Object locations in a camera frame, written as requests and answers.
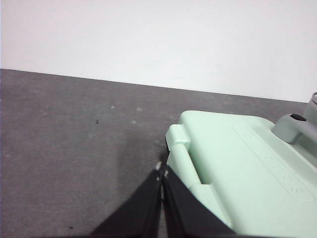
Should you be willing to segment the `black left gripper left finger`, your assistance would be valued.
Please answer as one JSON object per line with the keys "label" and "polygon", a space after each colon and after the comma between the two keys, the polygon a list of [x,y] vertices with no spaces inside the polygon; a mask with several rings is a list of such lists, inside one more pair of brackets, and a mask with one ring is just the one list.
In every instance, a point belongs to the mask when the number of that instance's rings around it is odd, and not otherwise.
{"label": "black left gripper left finger", "polygon": [[161,211],[161,163],[91,235],[98,238],[156,238]]}

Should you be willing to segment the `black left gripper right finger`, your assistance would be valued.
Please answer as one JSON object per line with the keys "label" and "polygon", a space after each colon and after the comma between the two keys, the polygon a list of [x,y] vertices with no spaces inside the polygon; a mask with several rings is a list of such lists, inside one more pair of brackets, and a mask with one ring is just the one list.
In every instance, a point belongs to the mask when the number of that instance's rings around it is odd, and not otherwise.
{"label": "black left gripper right finger", "polygon": [[237,234],[209,211],[169,166],[162,177],[167,233],[171,238],[235,238]]}

